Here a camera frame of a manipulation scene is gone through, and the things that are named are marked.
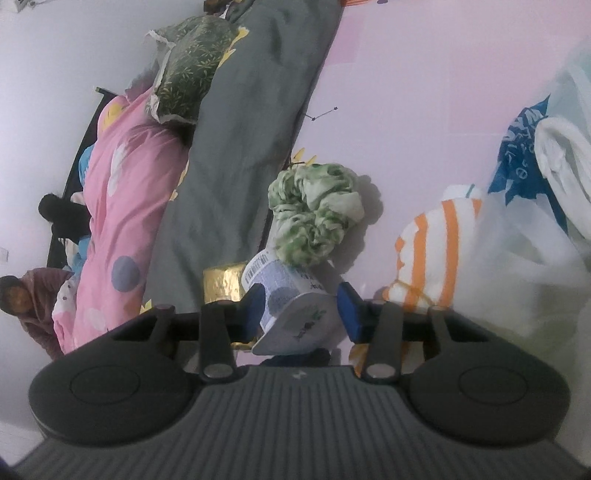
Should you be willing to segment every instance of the metal screw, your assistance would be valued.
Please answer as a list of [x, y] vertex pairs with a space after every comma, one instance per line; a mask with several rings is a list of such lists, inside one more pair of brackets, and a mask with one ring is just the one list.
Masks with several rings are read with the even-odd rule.
[[203, 369], [203, 373], [209, 378], [227, 378], [234, 373], [234, 370], [230, 365], [211, 364]]
[[392, 365], [388, 364], [373, 364], [367, 367], [367, 374], [371, 378], [384, 379], [390, 378], [396, 375], [396, 369]]

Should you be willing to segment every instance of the person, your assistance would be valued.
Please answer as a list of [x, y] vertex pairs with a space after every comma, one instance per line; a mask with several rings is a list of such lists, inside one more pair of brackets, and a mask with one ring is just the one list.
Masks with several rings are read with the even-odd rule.
[[51, 232], [58, 238], [69, 238], [77, 245], [90, 235], [90, 212], [86, 205], [49, 193], [39, 202], [39, 214], [53, 224]]
[[57, 294], [72, 272], [59, 268], [35, 268], [22, 278], [0, 278], [0, 309], [17, 317], [22, 328], [41, 345], [52, 360], [63, 355], [53, 329], [51, 313]]

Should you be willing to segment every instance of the green scrunchie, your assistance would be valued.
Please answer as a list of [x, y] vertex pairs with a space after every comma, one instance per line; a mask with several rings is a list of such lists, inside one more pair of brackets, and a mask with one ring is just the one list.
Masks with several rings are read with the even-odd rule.
[[357, 175], [336, 163], [295, 166], [269, 186], [269, 208], [278, 223], [275, 249], [288, 265], [325, 260], [365, 212]]

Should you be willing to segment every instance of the black bed frame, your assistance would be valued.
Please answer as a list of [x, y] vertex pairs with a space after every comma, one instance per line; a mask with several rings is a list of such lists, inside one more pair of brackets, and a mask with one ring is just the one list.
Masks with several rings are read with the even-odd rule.
[[[70, 198], [72, 194], [82, 191], [82, 185], [80, 184], [80, 178], [78, 174], [78, 162], [80, 161], [80, 157], [82, 156], [84, 150], [96, 142], [96, 127], [99, 121], [100, 113], [103, 111], [103, 108], [106, 107], [107, 103], [117, 96], [116, 93], [110, 92], [100, 87], [97, 87], [96, 91], [97, 93], [100, 93], [103, 98], [100, 100], [99, 106], [96, 108], [95, 114], [92, 116], [92, 120], [86, 129], [86, 133], [82, 138], [82, 143], [80, 144], [78, 152], [76, 153], [76, 157], [74, 158], [74, 163], [72, 164], [70, 174], [68, 175], [68, 179], [66, 181], [66, 188], [64, 189], [64, 193], [62, 195], [64, 198]], [[51, 244], [49, 246], [49, 255], [47, 256], [47, 266], [53, 268], [64, 268], [66, 265], [66, 250], [59, 240], [54, 235], [52, 235]]]

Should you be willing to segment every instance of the white plastic bag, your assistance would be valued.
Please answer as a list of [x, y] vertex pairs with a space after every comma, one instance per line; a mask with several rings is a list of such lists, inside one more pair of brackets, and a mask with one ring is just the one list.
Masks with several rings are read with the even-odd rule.
[[567, 119], [549, 117], [536, 127], [534, 145], [540, 173], [564, 214], [591, 240], [591, 144]]
[[546, 196], [482, 204], [454, 309], [557, 369], [571, 388], [559, 441], [591, 463], [591, 275]]
[[591, 240], [591, 41], [554, 79], [548, 118], [535, 129], [535, 157], [564, 213]]
[[591, 142], [591, 40], [573, 50], [552, 82], [546, 115], [566, 118]]

